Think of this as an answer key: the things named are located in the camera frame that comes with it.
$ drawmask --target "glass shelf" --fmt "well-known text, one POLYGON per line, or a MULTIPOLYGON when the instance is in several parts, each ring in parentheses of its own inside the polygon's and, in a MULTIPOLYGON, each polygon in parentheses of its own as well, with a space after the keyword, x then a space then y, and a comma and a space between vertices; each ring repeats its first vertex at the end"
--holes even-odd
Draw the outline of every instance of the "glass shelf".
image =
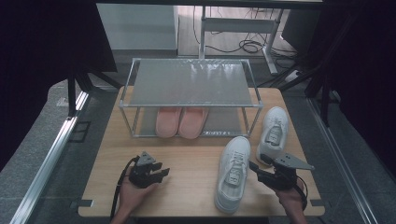
POLYGON ((254 83, 248 60, 134 59, 120 111, 135 137, 156 136, 155 120, 163 106, 208 107, 201 136, 249 137, 263 104, 247 77, 254 83))

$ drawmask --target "white sneaker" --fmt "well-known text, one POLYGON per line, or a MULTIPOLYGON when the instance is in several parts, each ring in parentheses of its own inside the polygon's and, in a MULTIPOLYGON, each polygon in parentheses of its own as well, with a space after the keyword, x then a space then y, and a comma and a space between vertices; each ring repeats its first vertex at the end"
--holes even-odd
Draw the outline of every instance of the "white sneaker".
POLYGON ((224 213, 234 213, 244 194, 248 176, 250 143, 246 137, 233 138, 221 154, 216 207, 224 213))
POLYGON ((286 111, 272 107, 265 115, 262 123, 262 139, 256 150, 258 161, 271 165, 272 160, 283 154, 288 137, 289 119, 286 111))

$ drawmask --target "metal frame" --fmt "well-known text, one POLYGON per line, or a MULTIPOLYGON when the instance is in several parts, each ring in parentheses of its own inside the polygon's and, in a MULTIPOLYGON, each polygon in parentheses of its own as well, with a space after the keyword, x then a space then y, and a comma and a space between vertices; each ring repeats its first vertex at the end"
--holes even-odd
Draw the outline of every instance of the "metal frame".
POLYGON ((353 201, 355 201, 356 206, 358 207, 359 212, 361 213, 361 217, 364 220, 364 223, 371 224, 371 223, 378 223, 376 220, 375 214, 369 204, 368 200, 366 199, 363 190, 359 186, 358 182, 356 181, 354 175, 349 169, 347 165, 347 161, 341 152, 340 147, 337 145, 334 137, 332 136, 331 130, 327 127, 324 121, 321 119, 319 115, 319 109, 314 100, 307 98, 307 103, 309 108, 311 109, 312 114, 314 115, 318 126, 325 137, 325 140, 330 148, 330 152, 334 158, 334 161, 340 170, 344 181, 346 182, 346 186, 349 190, 349 193, 352 196, 353 201))
POLYGON ((35 179, 32 181, 29 189, 27 190, 25 196, 23 197, 20 206, 18 207, 14 217, 11 219, 10 223, 25 223, 29 216, 32 214, 35 204, 41 195, 42 190, 46 186, 50 175, 56 165, 56 162, 61 157, 64 150, 64 145, 66 144, 73 128, 76 125, 78 117, 81 113, 81 109, 87 102, 89 94, 82 91, 76 102, 76 114, 73 118, 68 118, 61 130, 58 133, 52 147, 47 154, 46 159, 44 159, 41 164, 40 169, 35 175, 35 179))
POLYGON ((136 126, 137 126, 137 122, 139 120, 139 115, 140 115, 140 109, 141 107, 161 107, 161 106, 182 106, 182 107, 187 107, 187 106, 206 106, 206 107, 236 107, 236 108, 241 108, 242 109, 242 116, 244 118, 244 122, 245 122, 245 133, 239 133, 239 132, 227 132, 227 131, 218 131, 218 132, 206 132, 203 131, 203 133, 200 136, 204 136, 204 137, 229 137, 229 136, 245 136, 245 137, 250 137, 251 133, 253 132, 253 129, 255 127, 255 124, 257 122, 257 119, 259 118, 259 115, 262 111, 263 108, 263 103, 262 103, 262 98, 260 97, 259 91, 257 90, 257 86, 256 86, 256 82, 254 81, 254 76, 253 73, 251 71, 250 66, 248 65, 248 60, 240 60, 243 66, 244 70, 248 70, 250 77, 252 79, 253 82, 253 86, 254 86, 254 90, 256 93, 256 97, 257 97, 257 104, 252 104, 252 105, 130 105, 130 104, 125 104, 125 96, 126 96, 126 92, 129 86, 129 82, 130 82, 130 78, 134 72, 134 66, 138 66, 140 64, 140 59, 136 58, 133 59, 132 62, 132 66, 130 69, 130 73, 129 76, 127 78, 124 90, 122 92, 121 98, 120 98, 120 104, 119 104, 119 108, 120 108, 120 112, 122 114, 122 117, 125 121, 125 124, 128 128, 128 131, 131 135, 131 137, 156 137, 157 135, 155 134, 136 134, 136 126), (126 113, 125 113, 125 108, 136 108, 136 112, 134 114, 134 123, 131 125, 130 121, 128 120, 126 113), (254 117, 254 120, 251 123, 251 126, 249 127, 249 122, 248 122, 248 116, 246 114, 246 108, 257 108, 257 113, 254 117))
POLYGON ((205 16, 206 6, 202 8, 201 16, 201 43, 199 47, 199 58, 205 58, 205 32, 233 32, 233 33, 259 33, 269 34, 268 44, 262 48, 265 61, 267 61, 270 73, 275 76, 278 75, 274 60, 271 56, 271 48, 274 44, 277 28, 282 18, 283 9, 279 10, 274 21, 270 20, 248 20, 248 19, 220 19, 207 18, 205 16))

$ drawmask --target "cable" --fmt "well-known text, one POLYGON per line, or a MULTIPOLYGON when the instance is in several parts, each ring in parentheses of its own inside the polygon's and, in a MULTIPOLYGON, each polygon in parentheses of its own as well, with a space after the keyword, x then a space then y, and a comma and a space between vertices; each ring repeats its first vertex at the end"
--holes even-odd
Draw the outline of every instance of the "cable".
POLYGON ((284 77, 285 74, 287 74, 287 72, 288 72, 289 70, 290 70, 290 69, 287 69, 287 70, 282 71, 278 76, 273 77, 273 78, 271 78, 271 79, 269 79, 269 80, 267 80, 267 81, 264 81, 263 83, 259 84, 257 87, 259 88, 259 87, 261 87, 261 86, 263 86, 263 85, 265 85, 265 84, 267 84, 267 83, 270 83, 270 82, 273 82, 273 83, 269 86, 270 88, 273 87, 273 86, 275 86, 274 84, 275 84, 277 81, 279 81, 282 77, 284 77))
POLYGON ((297 177, 303 182, 304 188, 306 191, 306 194, 304 194, 304 192, 300 189, 300 187, 297 186, 297 184, 294 185, 294 188, 297 190, 297 192, 300 194, 300 196, 303 200, 303 211, 304 211, 306 206, 308 205, 308 200, 307 200, 308 199, 308 187, 306 186, 306 183, 302 178, 300 178, 299 176, 297 176, 297 177))
MULTIPOLYGON (((260 10, 259 8, 251 8, 245 14, 244 18, 246 18, 248 16, 248 14, 250 13, 250 18, 251 19, 257 19, 258 13, 262 12, 262 11, 265 14, 267 14, 267 8, 265 10, 260 10)), ((219 11, 219 7, 217 9, 217 12, 220 14, 221 17, 223 17, 222 14, 219 11)), ((269 20, 271 20, 273 14, 274 14, 274 9, 272 8, 269 20)), ((210 16, 212 16, 212 7, 210 8, 210 16)), ((193 33, 194 33, 194 37, 195 37, 196 42, 198 44, 201 44, 200 41, 198 40, 196 31, 195 31, 195 7, 193 8, 193 13, 192 13, 192 29, 193 29, 193 33)), ((211 32, 212 35, 218 35, 220 33, 222 33, 222 32, 217 32, 217 33, 211 32)), ((208 45, 205 45, 205 48, 213 49, 213 50, 216 50, 216 51, 219 51, 219 52, 223 52, 223 53, 233 53, 233 52, 236 52, 236 51, 238 51, 240 49, 242 49, 244 52, 249 53, 249 54, 254 54, 254 53, 258 53, 258 52, 262 51, 264 46, 267 45, 267 41, 266 40, 267 40, 267 35, 268 34, 265 34, 265 37, 262 36, 262 34, 255 34, 254 36, 250 36, 250 35, 251 35, 251 33, 248 33, 247 36, 244 38, 244 40, 239 41, 239 43, 238 43, 239 48, 237 48, 237 49, 224 50, 224 49, 217 49, 217 48, 215 48, 213 46, 208 46, 208 45), (253 40, 253 38, 255 38, 257 35, 259 35, 262 38, 263 44, 261 42, 259 42, 259 41, 253 40)), ((287 66, 282 65, 279 61, 281 61, 281 60, 294 60, 297 57, 298 53, 297 53, 297 51, 294 51, 294 50, 277 49, 277 48, 271 47, 271 55, 273 57, 276 57, 275 64, 278 67, 285 68, 285 69, 291 69, 294 66, 294 64, 291 67, 287 67, 287 66)), ((268 82, 271 82, 271 81, 277 81, 278 82, 280 80, 280 78, 282 78, 282 77, 284 77, 284 76, 278 76, 278 77, 273 78, 273 79, 271 79, 269 81, 263 82, 262 84, 259 85, 259 87, 261 85, 264 85, 264 84, 266 84, 268 82)))
POLYGON ((128 161, 128 163, 126 164, 125 168, 123 169, 121 175, 120 175, 120 179, 117 182, 117 186, 116 186, 116 190, 114 192, 114 197, 113 197, 113 204, 111 205, 111 212, 110 212, 110 220, 113 219, 115 213, 116 213, 116 206, 117 206, 117 201, 119 200, 119 194, 120 194, 120 188, 122 185, 122 181, 124 179, 124 177, 126 176, 126 171, 128 170, 128 167, 131 165, 131 163, 135 160, 136 158, 131 159, 130 161, 128 161))
POLYGON ((287 68, 286 70, 284 70, 281 74, 279 74, 276 77, 276 80, 270 85, 270 88, 277 87, 283 80, 285 80, 285 77, 289 75, 289 71, 292 70, 295 66, 297 66, 296 63, 291 67, 287 68))

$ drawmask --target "wooden table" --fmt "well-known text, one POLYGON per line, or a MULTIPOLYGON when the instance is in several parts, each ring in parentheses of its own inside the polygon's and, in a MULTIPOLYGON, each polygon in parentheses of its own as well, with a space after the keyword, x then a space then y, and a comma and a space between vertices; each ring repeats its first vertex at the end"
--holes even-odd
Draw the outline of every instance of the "wooden table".
MULTIPOLYGON (((256 160, 256 148, 262 134, 262 120, 266 112, 277 105, 286 105, 278 89, 259 89, 264 108, 258 123, 248 139, 251 145, 250 159, 262 169, 273 172, 256 160)), ((220 154, 231 137, 199 137, 189 140, 181 137, 162 139, 133 138, 128 132, 120 109, 120 93, 106 132, 99 148, 82 200, 92 200, 91 207, 80 207, 83 217, 109 217, 114 190, 126 163, 136 155, 147 151, 163 169, 170 168, 169 176, 134 211, 135 217, 228 217, 215 206, 215 191, 219 174, 220 154)), ((305 156, 290 120, 286 151, 305 161, 305 156)), ((320 195, 310 171, 298 170, 309 190, 306 216, 321 216, 324 206, 312 206, 310 200, 320 200, 320 195)), ((235 217, 285 216, 275 193, 257 180, 251 170, 247 171, 245 193, 235 217)))

